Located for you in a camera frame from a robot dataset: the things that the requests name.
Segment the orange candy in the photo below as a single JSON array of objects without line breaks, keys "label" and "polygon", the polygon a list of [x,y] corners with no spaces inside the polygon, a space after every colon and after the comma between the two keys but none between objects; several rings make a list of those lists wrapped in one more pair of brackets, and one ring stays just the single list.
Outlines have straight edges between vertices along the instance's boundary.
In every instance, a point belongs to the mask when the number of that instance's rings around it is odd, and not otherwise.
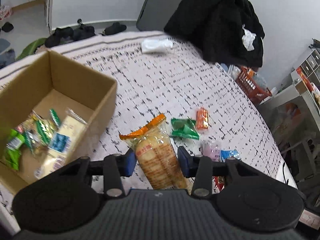
[{"label": "orange candy", "polygon": [[196,129],[203,130],[209,128],[209,115],[208,111],[201,107],[197,111],[197,122],[196,122]]}]

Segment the cardboard box on floor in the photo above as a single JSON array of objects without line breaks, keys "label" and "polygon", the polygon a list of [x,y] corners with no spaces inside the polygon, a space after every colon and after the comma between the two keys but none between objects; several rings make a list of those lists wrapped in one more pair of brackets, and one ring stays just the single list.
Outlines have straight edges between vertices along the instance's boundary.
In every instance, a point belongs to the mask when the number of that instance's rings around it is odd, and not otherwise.
[{"label": "cardboard box on floor", "polygon": [[16,194],[36,181],[34,172],[46,155],[35,158],[22,148],[20,170],[4,163],[4,151],[10,129],[27,119],[32,110],[50,118],[49,109],[57,112],[61,121],[71,108],[86,122],[86,129],[68,153],[66,163],[81,156],[90,156],[107,127],[116,102],[116,80],[85,67],[56,52],[46,52],[28,66],[0,92],[0,183]]}]

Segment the black jacket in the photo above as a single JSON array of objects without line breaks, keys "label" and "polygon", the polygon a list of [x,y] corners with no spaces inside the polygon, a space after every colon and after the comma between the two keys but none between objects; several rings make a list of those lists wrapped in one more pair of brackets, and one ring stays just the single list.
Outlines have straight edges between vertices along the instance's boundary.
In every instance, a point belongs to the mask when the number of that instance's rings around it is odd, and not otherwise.
[{"label": "black jacket", "polygon": [[[254,50],[242,43],[242,25],[257,36]],[[206,61],[261,67],[265,36],[248,0],[182,0],[164,31],[191,41]]]}]

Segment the rice cracker package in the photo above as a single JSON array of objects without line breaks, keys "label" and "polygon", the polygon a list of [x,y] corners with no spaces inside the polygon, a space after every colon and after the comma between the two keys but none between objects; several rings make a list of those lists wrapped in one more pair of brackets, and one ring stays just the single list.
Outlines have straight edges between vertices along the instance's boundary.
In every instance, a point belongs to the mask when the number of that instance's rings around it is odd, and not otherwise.
[{"label": "rice cracker package", "polygon": [[182,174],[165,122],[165,115],[160,114],[141,129],[119,137],[135,151],[153,189],[188,189],[190,182]]}]

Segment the blue candy wrapper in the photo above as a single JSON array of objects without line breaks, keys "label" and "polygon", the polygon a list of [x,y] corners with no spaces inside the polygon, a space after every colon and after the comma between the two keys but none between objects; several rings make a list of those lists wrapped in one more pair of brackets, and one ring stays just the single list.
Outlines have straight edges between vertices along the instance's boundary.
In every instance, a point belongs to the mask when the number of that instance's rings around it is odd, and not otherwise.
[{"label": "blue candy wrapper", "polygon": [[221,161],[222,162],[225,162],[226,158],[229,158],[229,157],[235,157],[236,159],[241,160],[240,154],[238,153],[237,150],[232,150],[232,151],[221,150]]}]

